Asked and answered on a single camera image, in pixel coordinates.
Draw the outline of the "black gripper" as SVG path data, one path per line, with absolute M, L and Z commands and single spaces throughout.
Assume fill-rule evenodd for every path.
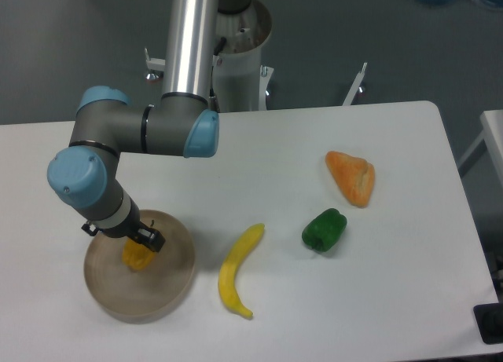
M 151 252 L 160 252 L 166 242 L 159 230 L 144 226 L 139 220 L 133 218 L 126 218 L 118 225 L 107 228 L 95 225 L 92 221 L 87 220 L 81 226 L 81 229 L 87 235 L 97 235 L 102 232 L 109 238 L 128 237 Z

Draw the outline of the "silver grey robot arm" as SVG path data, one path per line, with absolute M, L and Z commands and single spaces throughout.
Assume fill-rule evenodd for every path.
M 83 229 L 128 237 L 157 252 L 165 239 L 141 222 L 138 206 L 116 180 L 124 152 L 213 156 L 218 114 L 209 107 L 213 57 L 226 40 L 216 34 L 218 15 L 245 11 L 252 0 L 172 0 L 162 97 L 153 107 L 132 108 L 107 86 L 89 88 L 76 112 L 71 140 L 47 169 L 57 196 L 85 218 Z

